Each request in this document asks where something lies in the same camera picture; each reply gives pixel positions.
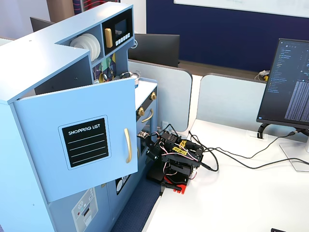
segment door handle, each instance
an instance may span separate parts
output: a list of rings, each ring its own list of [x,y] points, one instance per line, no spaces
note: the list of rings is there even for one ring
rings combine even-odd
[[[127,128],[125,128],[125,135],[126,135],[127,148],[129,150],[129,156],[128,156],[126,162],[130,163],[131,159],[132,159],[132,145],[131,145],[129,130]]]
[[[150,120],[153,115],[154,115],[154,111],[152,109],[150,109],[151,115],[148,118],[145,118],[142,122],[147,122],[148,120]]]

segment gold knob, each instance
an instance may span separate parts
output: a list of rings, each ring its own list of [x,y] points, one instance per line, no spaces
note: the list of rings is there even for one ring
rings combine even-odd
[[[150,99],[151,99],[151,100],[156,100],[156,94],[155,94],[155,92],[152,92],[152,94],[150,95]]]
[[[144,111],[144,108],[143,107],[141,107],[140,109],[139,109],[139,116],[144,116],[144,114],[145,114],[145,111]]]

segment computer screen in background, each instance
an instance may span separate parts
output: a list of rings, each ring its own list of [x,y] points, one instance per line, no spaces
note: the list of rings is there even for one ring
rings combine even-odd
[[[49,22],[49,21],[45,21],[45,20],[42,20],[39,18],[33,18],[33,17],[30,17],[30,21],[31,21],[33,32],[39,31],[43,28],[46,28],[50,25],[55,24],[53,22]]]
[[[309,129],[309,41],[279,40],[256,121]],[[309,161],[309,142],[280,146],[288,158]],[[309,171],[303,163],[292,165]]]
[[[128,58],[178,67],[180,35],[135,34],[136,48],[128,50]]]

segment power cord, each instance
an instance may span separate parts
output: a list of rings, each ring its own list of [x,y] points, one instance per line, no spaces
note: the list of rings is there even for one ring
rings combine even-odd
[[[194,138],[194,136],[196,136],[196,135],[192,135],[192,133],[191,133],[191,131],[189,131],[189,134],[191,135],[191,138],[193,137]],[[206,147],[205,145],[203,145],[201,142],[200,142],[200,140],[198,139],[198,137],[195,139],[195,141],[197,141],[203,148],[204,148],[204,151],[203,152],[210,152],[211,154],[212,154],[212,156],[214,157],[214,159],[216,160],[216,164],[217,164],[217,168],[216,169],[213,169],[213,168],[211,168],[210,166],[208,166],[208,165],[206,165],[206,164],[204,164],[204,163],[202,163],[201,165],[204,167],[204,168],[206,168],[206,169],[208,169],[209,171],[212,171],[212,172],[217,172],[217,171],[219,171],[219,162],[218,162],[218,159],[217,159],[217,157],[215,156],[215,154],[212,152],[213,150],[211,150],[210,148],[208,148],[208,147]]]
[[[168,127],[172,127],[173,131],[175,132],[176,136],[179,138],[179,135],[177,134],[176,130],[173,128],[173,126],[169,123],[162,131],[157,132],[159,134],[161,134],[162,132],[164,132]]]
[[[269,166],[269,165],[272,165],[272,164],[275,164],[275,163],[284,162],[284,161],[288,161],[288,160],[297,160],[297,161],[302,162],[302,163],[304,163],[304,164],[306,164],[306,165],[309,165],[309,163],[306,162],[306,161],[304,161],[304,160],[302,160],[302,159],[298,159],[298,158],[289,158],[289,159],[284,159],[284,160],[281,159],[281,160],[278,160],[278,161],[274,161],[274,162],[271,162],[271,163],[267,163],[267,164],[264,164],[264,165],[261,165],[261,166],[258,166],[258,167],[250,167],[250,166],[248,166],[248,165],[246,165],[246,164],[240,162],[238,159],[236,159],[236,158],[230,156],[229,154],[227,154],[227,153],[225,153],[225,152],[228,152],[228,153],[230,153],[230,154],[232,154],[232,155],[240,156],[240,157],[243,157],[243,158],[246,158],[246,159],[251,159],[251,158],[253,158],[255,155],[257,155],[258,153],[260,153],[260,152],[266,150],[266,149],[267,149],[271,144],[273,144],[277,139],[279,139],[279,138],[286,138],[286,137],[295,135],[296,133],[299,133],[300,131],[301,131],[301,129],[297,129],[297,130],[295,130],[295,131],[290,132],[290,133],[289,133],[288,135],[286,135],[286,136],[281,136],[281,137],[276,138],[276,139],[275,139],[274,141],[272,141],[265,149],[263,149],[263,150],[261,150],[261,151],[255,153],[255,154],[254,154],[252,157],[250,157],[250,158],[249,158],[249,157],[244,157],[244,156],[241,156],[241,155],[237,155],[237,154],[233,154],[233,153],[228,152],[228,151],[224,151],[224,150],[221,149],[221,148],[213,148],[213,147],[208,148],[208,147],[204,146],[204,145],[200,142],[200,140],[198,139],[198,136],[197,136],[197,135],[193,135],[190,131],[189,131],[189,134],[191,135],[191,139],[193,138],[193,139],[194,139],[195,141],[197,141],[202,147],[205,148],[204,152],[212,152],[213,150],[216,150],[216,151],[218,151],[218,152],[220,152],[220,153],[222,153],[222,154],[224,154],[224,155],[230,157],[231,159],[235,160],[236,162],[240,163],[241,165],[245,166],[246,168],[249,168],[249,169],[259,169],[259,168],[263,168],[263,167],[265,167],[265,166]]]
[[[268,146],[267,146],[266,148],[264,148],[263,150],[260,150],[260,151],[256,152],[256,153],[255,153],[253,156],[251,156],[251,157],[241,156],[241,155],[237,155],[237,154],[234,154],[234,153],[232,153],[232,152],[229,152],[229,151],[224,151],[224,150],[223,150],[222,148],[220,148],[220,147],[214,148],[214,150],[220,149],[220,150],[222,150],[223,152],[227,152],[227,153],[229,153],[229,154],[231,154],[231,155],[234,155],[234,156],[239,156],[239,157],[242,157],[242,158],[245,158],[245,159],[252,159],[252,158],[253,158],[254,156],[256,156],[257,154],[259,154],[259,153],[261,153],[262,151],[265,151],[267,148],[269,148],[270,145],[272,145],[272,144],[273,144],[274,142],[276,142],[278,139],[290,137],[290,136],[295,135],[295,134],[297,134],[297,133],[299,133],[299,132],[301,132],[301,131],[302,131],[301,129],[297,129],[297,130],[295,130],[295,131],[290,132],[288,135],[280,136],[280,137],[275,138],[270,144],[268,144]]]

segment black chalkboard label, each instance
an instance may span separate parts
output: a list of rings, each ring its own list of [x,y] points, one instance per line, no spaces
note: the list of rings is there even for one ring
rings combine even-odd
[[[109,155],[104,118],[64,127],[62,133],[72,168]]]

